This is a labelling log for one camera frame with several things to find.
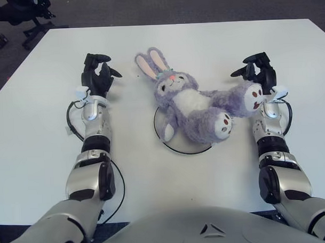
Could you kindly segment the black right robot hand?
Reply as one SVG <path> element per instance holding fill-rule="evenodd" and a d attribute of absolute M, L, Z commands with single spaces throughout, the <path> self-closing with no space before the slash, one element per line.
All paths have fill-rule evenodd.
<path fill-rule="evenodd" d="M 242 76 L 261 85 L 265 95 L 271 95 L 271 89 L 276 86 L 276 73 L 270 65 L 270 59 L 265 52 L 251 55 L 243 60 L 245 67 L 231 73 L 231 77 Z"/>

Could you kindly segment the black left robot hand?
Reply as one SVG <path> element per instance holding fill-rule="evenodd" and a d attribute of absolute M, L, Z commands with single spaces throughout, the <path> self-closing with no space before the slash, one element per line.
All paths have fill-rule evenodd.
<path fill-rule="evenodd" d="M 91 96 L 106 98 L 114 77 L 122 78 L 119 72 L 107 64 L 109 61 L 111 58 L 108 55 L 90 53 L 86 55 L 81 74 L 82 86 L 88 87 Z"/>

